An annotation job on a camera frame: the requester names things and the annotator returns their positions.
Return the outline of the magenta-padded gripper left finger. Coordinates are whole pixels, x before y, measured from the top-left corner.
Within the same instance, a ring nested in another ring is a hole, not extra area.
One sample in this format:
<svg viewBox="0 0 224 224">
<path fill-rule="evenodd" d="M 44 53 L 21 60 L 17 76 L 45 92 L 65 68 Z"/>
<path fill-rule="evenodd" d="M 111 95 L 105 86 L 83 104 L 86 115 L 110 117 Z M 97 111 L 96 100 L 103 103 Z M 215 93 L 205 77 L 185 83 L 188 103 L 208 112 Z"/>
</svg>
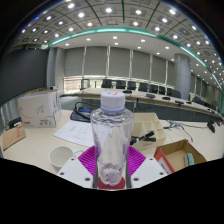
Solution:
<svg viewBox="0 0 224 224">
<path fill-rule="evenodd" d="M 86 151 L 74 149 L 73 156 L 62 166 L 57 175 L 84 188 L 98 185 L 98 167 L 95 147 Z"/>
</svg>

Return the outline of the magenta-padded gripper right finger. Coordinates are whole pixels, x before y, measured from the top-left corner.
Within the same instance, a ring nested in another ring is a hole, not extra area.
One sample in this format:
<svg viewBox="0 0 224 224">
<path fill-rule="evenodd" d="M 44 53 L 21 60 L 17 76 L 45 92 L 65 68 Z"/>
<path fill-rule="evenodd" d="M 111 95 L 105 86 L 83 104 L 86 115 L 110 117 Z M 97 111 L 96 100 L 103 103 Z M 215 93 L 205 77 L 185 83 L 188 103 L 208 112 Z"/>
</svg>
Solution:
<svg viewBox="0 0 224 224">
<path fill-rule="evenodd" d="M 140 188 L 166 175 L 154 157 L 145 157 L 137 149 L 129 147 L 126 161 L 127 188 Z"/>
</svg>

